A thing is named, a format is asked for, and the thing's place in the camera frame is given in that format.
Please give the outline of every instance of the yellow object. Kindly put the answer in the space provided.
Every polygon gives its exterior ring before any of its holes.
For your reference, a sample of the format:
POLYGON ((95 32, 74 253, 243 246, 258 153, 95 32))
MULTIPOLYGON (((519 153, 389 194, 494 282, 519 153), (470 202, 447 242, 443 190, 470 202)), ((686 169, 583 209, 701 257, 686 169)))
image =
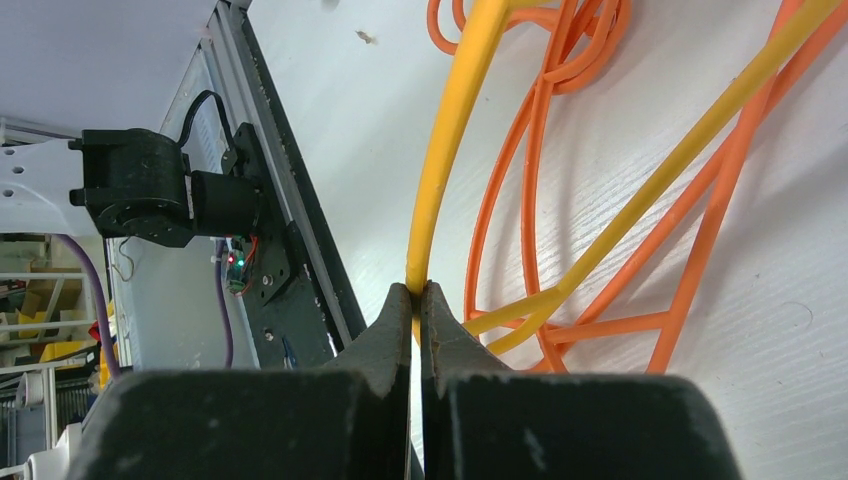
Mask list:
POLYGON ((773 75, 842 0, 809 0, 748 64, 695 126, 627 202, 595 242, 553 288, 500 310, 470 320, 468 330, 479 335, 510 320, 531 314, 520 327, 492 342, 492 353, 506 352, 530 338, 577 289, 671 183, 773 75))
MULTIPOLYGON (((480 0, 474 2, 471 8, 430 134, 430 144, 415 198, 406 258, 406 285, 413 296, 420 296, 424 291, 436 218, 445 186, 474 102, 506 28, 509 13, 515 8, 541 3, 545 2, 480 0)), ((419 339, 421 326, 418 312, 413 318, 412 329, 415 338, 419 339)))
MULTIPOLYGON (((108 305, 106 305, 106 316, 110 318, 115 315, 115 300, 111 300, 108 305)), ((115 344, 112 346, 112 350, 115 352, 115 358, 118 357, 118 345, 115 344)), ((103 391, 106 388, 106 384, 109 383, 109 379, 112 378, 109 375, 109 366, 106 365, 106 355, 100 354, 100 375, 98 377, 98 382, 100 383, 100 391, 103 391)))
MULTIPOLYGON (((26 325, 28 323, 44 323, 44 317, 47 312, 36 312, 34 317, 24 315, 18 311, 18 325, 26 325)), ((38 330, 21 330, 18 332, 18 338, 34 338, 38 335, 38 330)))
MULTIPOLYGON (((62 357, 69 353, 74 353, 82 350, 85 347, 90 347, 94 345, 94 341, 85 340, 78 342, 54 342, 49 343, 44 347, 44 351, 41 353, 40 363, 49 362, 53 359, 62 357)), ((59 370, 68 369, 68 368, 78 368, 78 365, 70 365, 67 367, 60 367, 59 370)))

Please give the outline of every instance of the black cable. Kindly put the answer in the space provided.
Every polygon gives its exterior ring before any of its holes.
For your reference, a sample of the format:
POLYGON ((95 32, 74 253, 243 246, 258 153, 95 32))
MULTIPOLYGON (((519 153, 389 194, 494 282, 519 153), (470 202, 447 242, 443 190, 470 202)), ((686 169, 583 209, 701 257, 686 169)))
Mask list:
POLYGON ((197 110, 203 105, 207 98, 213 97, 215 105, 218 107, 218 116, 221 118, 221 127, 224 128, 224 136, 227 137, 227 148, 230 150, 236 149, 236 142, 233 140, 233 134, 230 131, 230 122, 227 120, 227 111, 224 109, 224 99, 212 90, 204 90, 200 95, 191 102, 186 112, 186 118, 183 121, 183 130, 180 132, 180 139, 177 144, 183 148, 188 142, 188 137, 191 135, 191 124, 194 123, 194 117, 197 115, 197 110))

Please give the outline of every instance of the orange cable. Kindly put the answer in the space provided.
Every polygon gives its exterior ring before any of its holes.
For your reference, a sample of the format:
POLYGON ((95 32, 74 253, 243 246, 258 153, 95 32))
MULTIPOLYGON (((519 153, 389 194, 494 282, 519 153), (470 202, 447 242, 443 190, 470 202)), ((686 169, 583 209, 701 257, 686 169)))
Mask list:
MULTIPOLYGON (((515 11, 508 22, 508 28, 522 22, 533 22, 548 30, 552 29, 551 39, 545 53, 544 65, 524 100, 515 122, 507 135, 495 170, 484 195, 484 206, 475 227, 472 239, 472 254, 469 257, 468 276, 466 277, 465 318, 475 311, 475 294, 479 277, 482 247, 485 232, 491 220, 494 202, 503 183, 509 163, 515 155, 518 144, 528 132, 527 153, 525 157, 525 175, 522 187, 522 263, 525 269, 525 290, 528 295, 540 290, 538 267, 536 266, 535 247, 535 205, 538 183, 539 160, 544 140, 545 120, 552 95, 570 93, 588 85, 615 51, 615 47, 626 31, 630 20, 630 0, 587 0, 578 9, 576 0, 566 0, 558 9, 526 8, 515 11), (601 12, 595 17, 599 7, 601 12), (589 38, 588 46, 572 60, 571 55, 581 36, 589 38)), ((447 41, 439 31, 438 8, 440 0, 430 0, 427 26, 433 42, 444 52, 453 53, 456 45, 447 41)), ((457 27, 465 25, 462 1, 454 0, 452 11, 457 27)), ((537 332, 539 344, 545 359, 551 368, 564 369, 562 355, 545 338, 545 329, 537 332)))
MULTIPOLYGON (((762 121, 774 110, 775 106, 777 106, 780 100, 794 86, 794 84, 798 81, 801 75, 816 60, 816 58, 830 43, 833 37, 835 37, 836 34, 842 29, 846 22, 848 22, 848 2, 843 2, 839 7, 837 7, 836 10, 834 10, 831 16, 816 30, 816 32, 812 36, 810 36, 810 38, 804 43, 804 45, 798 50, 798 52, 796 52, 792 59, 776 76, 773 86, 771 88, 771 92, 768 95, 767 100, 764 102, 764 107, 761 109, 762 118, 760 118, 757 123, 762 121)), ((669 209, 669 211, 663 216, 660 222, 648 234, 642 244, 627 260, 627 262, 625 262, 625 264, 621 267, 615 277, 613 277, 613 279, 607 284, 607 286, 603 289, 603 291, 601 291, 601 293, 589 305, 589 307, 586 308, 583 314, 575 322, 575 326, 555 328, 551 330, 548 335, 549 340, 554 343, 560 344, 559 351, 561 353, 564 354, 571 346, 573 346, 573 341, 570 340, 573 333, 571 333, 570 330, 574 328, 579 328, 582 325, 594 322, 598 319, 598 317, 604 312, 604 310, 606 310, 606 308, 612 303, 612 301, 618 296, 618 294, 620 294, 621 291, 624 290, 627 284, 633 279, 633 277, 635 277, 635 275, 640 271, 640 269, 645 265, 645 263, 647 263, 651 256, 663 244, 663 242, 677 227, 680 221, 694 207, 695 203, 703 196, 707 188, 712 184, 713 180, 715 180, 715 178, 719 175, 719 170, 722 167, 723 162, 726 161, 725 157, 727 155, 733 154, 732 148, 734 145, 738 144, 737 138, 740 136, 745 137, 746 134, 737 133, 738 131, 739 126, 737 126, 737 128, 734 129, 733 132, 731 132, 727 139, 725 139, 719 149, 703 166, 701 171, 695 176, 692 182, 687 186, 687 188, 680 195, 677 201, 669 209)), ((744 150, 747 150, 747 145, 750 144, 750 137, 753 136, 753 132, 750 132, 747 135, 749 136, 749 138, 743 138, 741 140, 742 145, 745 146, 744 150)), ((727 196, 729 195, 729 193, 725 191, 723 195, 727 196)), ((714 192, 711 199, 715 198, 715 196, 716 193, 714 192)), ((701 231, 704 231, 704 228, 705 227, 703 226, 702 222, 701 231)), ((714 224, 712 228, 715 229, 715 232, 713 232, 713 234, 717 233, 718 225, 714 224)), ((703 250, 701 251, 702 253, 700 253, 701 255, 704 255, 704 253, 706 253, 706 255, 709 254, 709 249, 705 247, 706 245, 702 243, 701 248, 703 248, 703 250)), ((687 273, 685 273, 684 275, 692 275, 691 267, 687 269, 687 273)), ((695 289, 697 287, 697 282, 694 284, 694 287, 695 288, 690 286, 687 291, 684 292, 684 299, 688 299, 688 302, 690 302, 690 304, 691 298, 688 297, 694 296, 695 289)), ((676 327, 676 329, 678 329, 676 331, 676 335, 679 335, 679 328, 682 326, 682 321, 685 319, 685 312, 681 315, 680 310, 678 310, 676 318, 672 317, 671 315, 669 318, 673 318, 674 321, 678 322, 676 327)), ((625 322, 626 324, 627 320, 629 319, 621 319, 616 320, 614 322, 625 322)), ((603 331, 605 335, 617 334, 616 327, 613 326, 610 327, 610 330, 604 329, 603 331)), ((664 349, 662 349, 658 354, 655 354, 657 360, 654 361, 651 371, 665 371, 673 347, 674 342, 668 342, 667 344, 665 344, 664 349)))
MULTIPOLYGON (((552 95, 573 92, 589 84, 615 52, 630 19, 629 0, 605 1, 603 3, 601 0, 587 0, 575 13, 576 3, 572 0, 566 0, 556 10, 544 7, 520 9, 513 13, 508 23, 507 28, 509 29, 520 23, 532 22, 551 31, 552 35, 545 54, 542 71, 525 97, 510 127, 484 194, 483 204, 472 237, 468 261, 464 314, 466 320, 475 318, 482 313, 476 308, 476 289, 486 231, 491 222, 494 205, 503 185, 509 163, 515 155, 518 144, 528 130, 521 204, 522 266, 527 294, 532 295, 540 290, 535 247, 535 204, 541 146, 551 97, 552 95), (583 34, 591 39, 589 45, 573 59, 566 61, 583 34)), ((785 0, 783 2, 775 19, 772 33, 779 29, 801 3, 801 0, 785 0)), ((430 0, 428 3, 428 32, 439 49, 445 53, 453 54, 456 44, 446 40, 439 31, 437 21, 439 5, 440 0, 430 0)), ((465 14, 461 0, 453 0, 452 12, 457 27, 462 30, 465 25, 465 14)), ((780 74, 773 77, 761 89, 760 93, 746 105, 740 115, 737 127, 731 135, 702 167, 668 213, 660 220, 595 301, 578 318, 574 326, 554 327, 546 324, 539 329, 537 338, 544 358, 539 364, 531 368, 532 371, 566 371, 562 357, 578 340, 656 329, 661 329, 661 336, 652 356, 649 371, 665 371, 717 238, 719 227, 756 128, 846 21, 848 21, 848 1, 843 2, 833 12, 830 18, 817 29, 816 33, 787 63, 780 74), (719 182, 717 182, 716 189, 710 197, 707 213, 702 219, 696 243, 693 245, 690 260, 681 279, 681 286, 675 294, 670 311, 592 324, 633 279, 659 246, 664 243, 716 177, 719 177, 719 182)), ((516 319, 507 326, 516 328, 522 322, 523 319, 516 319)))

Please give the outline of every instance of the white textured panel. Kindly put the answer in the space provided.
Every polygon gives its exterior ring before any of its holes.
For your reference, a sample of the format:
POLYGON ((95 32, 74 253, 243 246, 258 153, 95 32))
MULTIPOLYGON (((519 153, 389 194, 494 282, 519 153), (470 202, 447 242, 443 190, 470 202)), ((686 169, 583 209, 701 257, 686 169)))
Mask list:
POLYGON ((215 0, 6 0, 0 115, 158 130, 215 0))
MULTIPOLYGON (((251 20, 360 305, 373 319, 386 286, 404 278, 418 175, 451 59, 427 37, 423 1, 322 4, 257 0, 251 20), (377 41, 366 44, 357 30, 377 41)), ((778 4, 634 2, 630 32, 610 67, 551 109, 538 206, 543 284, 562 275, 759 50, 778 4)), ((506 35, 447 188, 430 272, 456 312, 482 192, 546 40, 529 26, 506 35)), ((848 268, 847 41, 845 32, 836 38, 761 128, 672 359, 671 371, 712 400, 748 478, 843 478, 848 470, 848 296, 840 276, 848 268)), ((684 185, 672 187, 557 321, 591 301, 684 185)), ((523 295, 519 188, 513 168, 492 222, 484 306, 523 295)), ((661 264, 652 263, 659 267, 610 315, 668 306, 698 219, 685 222, 658 255, 661 264)), ((655 336, 586 342, 570 365, 640 371, 655 336)), ((522 366, 536 358, 528 344, 507 360, 522 366)))

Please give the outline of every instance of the white bracket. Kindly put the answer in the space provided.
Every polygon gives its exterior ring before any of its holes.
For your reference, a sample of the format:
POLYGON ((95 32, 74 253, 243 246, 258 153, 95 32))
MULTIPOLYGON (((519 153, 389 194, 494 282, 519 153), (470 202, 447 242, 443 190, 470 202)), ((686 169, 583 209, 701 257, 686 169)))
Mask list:
POLYGON ((67 140, 0 147, 0 233, 98 235, 85 207, 71 205, 82 187, 82 152, 67 140))

